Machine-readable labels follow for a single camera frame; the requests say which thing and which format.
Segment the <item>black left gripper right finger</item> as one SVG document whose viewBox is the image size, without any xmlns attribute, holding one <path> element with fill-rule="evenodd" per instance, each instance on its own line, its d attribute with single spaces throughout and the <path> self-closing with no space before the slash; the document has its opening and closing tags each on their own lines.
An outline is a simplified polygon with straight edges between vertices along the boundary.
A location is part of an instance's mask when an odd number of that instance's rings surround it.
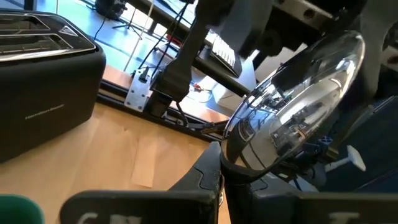
<svg viewBox="0 0 398 224">
<path fill-rule="evenodd" d="M 299 224 L 299 191 L 272 174 L 252 182 L 225 174 L 224 189 L 232 224 Z"/>
</svg>

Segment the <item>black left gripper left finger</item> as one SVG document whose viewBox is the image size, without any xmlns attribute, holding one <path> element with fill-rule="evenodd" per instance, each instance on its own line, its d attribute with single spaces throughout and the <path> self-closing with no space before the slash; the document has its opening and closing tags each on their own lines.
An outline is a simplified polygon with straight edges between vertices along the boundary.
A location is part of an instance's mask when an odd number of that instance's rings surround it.
<svg viewBox="0 0 398 224">
<path fill-rule="evenodd" d="M 208 190 L 220 197 L 222 177 L 219 142 L 211 142 L 188 172 L 169 190 Z"/>
</svg>

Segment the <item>white plastic part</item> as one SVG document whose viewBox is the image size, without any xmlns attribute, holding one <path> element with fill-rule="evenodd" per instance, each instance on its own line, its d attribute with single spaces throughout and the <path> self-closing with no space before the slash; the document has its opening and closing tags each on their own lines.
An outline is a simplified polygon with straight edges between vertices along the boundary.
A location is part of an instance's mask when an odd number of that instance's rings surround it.
<svg viewBox="0 0 398 224">
<path fill-rule="evenodd" d="M 359 170 L 365 172 L 366 171 L 366 165 L 363 161 L 363 158 L 361 157 L 360 153 L 358 150 L 356 150 L 353 146 L 348 145 L 347 146 L 347 153 L 348 156 L 345 157 L 344 159 L 340 159 L 338 161 L 329 163 L 325 166 L 325 172 L 329 172 L 332 170 L 335 170 L 336 168 L 343 166 L 347 163 L 352 163 L 355 167 L 357 167 Z"/>
</svg>

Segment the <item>black tripod stand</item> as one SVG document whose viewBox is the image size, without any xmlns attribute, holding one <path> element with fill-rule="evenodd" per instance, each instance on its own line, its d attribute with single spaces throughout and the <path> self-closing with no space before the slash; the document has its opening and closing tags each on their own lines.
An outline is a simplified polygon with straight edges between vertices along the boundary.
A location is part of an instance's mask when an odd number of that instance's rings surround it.
<svg viewBox="0 0 398 224">
<path fill-rule="evenodd" d="M 113 29 L 125 28 L 126 30 L 132 30 L 135 34 L 137 34 L 138 39 L 142 40 L 142 35 L 140 33 L 138 33 L 138 31 L 135 29 L 135 26 L 132 24 L 132 20 L 134 18 L 135 13 L 136 13 L 136 10 L 133 11 L 132 16 L 128 23 L 123 24 L 123 25 L 113 26 Z"/>
</svg>

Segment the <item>black toaster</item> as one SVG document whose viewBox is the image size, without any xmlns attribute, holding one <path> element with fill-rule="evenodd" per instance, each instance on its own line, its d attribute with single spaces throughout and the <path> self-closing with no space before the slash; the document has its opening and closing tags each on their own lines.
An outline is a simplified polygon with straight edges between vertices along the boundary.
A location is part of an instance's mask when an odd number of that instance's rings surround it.
<svg viewBox="0 0 398 224">
<path fill-rule="evenodd" d="M 0 164 L 87 121 L 105 67 L 103 49 L 67 18 L 0 9 Z"/>
</svg>

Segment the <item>green cup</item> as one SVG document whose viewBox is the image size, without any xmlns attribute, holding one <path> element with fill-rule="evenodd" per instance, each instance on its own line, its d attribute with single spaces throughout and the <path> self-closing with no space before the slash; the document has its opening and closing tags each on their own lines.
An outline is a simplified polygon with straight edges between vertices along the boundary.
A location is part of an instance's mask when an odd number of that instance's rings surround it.
<svg viewBox="0 0 398 224">
<path fill-rule="evenodd" d="M 39 205 L 28 197 L 0 194 L 0 224 L 45 224 Z"/>
</svg>

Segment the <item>silver metal bracket plate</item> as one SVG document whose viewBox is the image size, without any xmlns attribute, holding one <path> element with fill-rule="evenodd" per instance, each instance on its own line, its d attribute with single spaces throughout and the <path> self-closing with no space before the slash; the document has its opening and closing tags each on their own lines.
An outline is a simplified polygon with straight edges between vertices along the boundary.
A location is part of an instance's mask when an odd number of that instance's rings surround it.
<svg viewBox="0 0 398 224">
<path fill-rule="evenodd" d="M 135 70 L 124 105 L 128 108 L 143 112 L 147 102 L 150 83 L 152 81 L 152 69 L 141 68 Z"/>
</svg>

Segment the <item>black aluminium table frame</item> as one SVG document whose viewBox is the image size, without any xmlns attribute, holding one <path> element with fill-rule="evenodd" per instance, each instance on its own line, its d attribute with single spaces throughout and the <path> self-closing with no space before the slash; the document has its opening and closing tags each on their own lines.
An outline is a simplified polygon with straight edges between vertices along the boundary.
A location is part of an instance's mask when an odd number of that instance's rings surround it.
<svg viewBox="0 0 398 224">
<path fill-rule="evenodd" d="M 102 80 L 100 92 L 97 95 L 96 101 L 116 110 L 207 142 L 221 141 L 226 121 L 217 121 L 215 123 L 207 122 L 184 112 L 181 107 L 173 108 L 170 106 L 160 117 L 153 116 L 145 111 L 136 111 L 131 109 L 129 103 L 126 101 L 127 95 L 130 92 L 131 91 L 125 87 L 113 84 L 107 80 Z"/>
</svg>

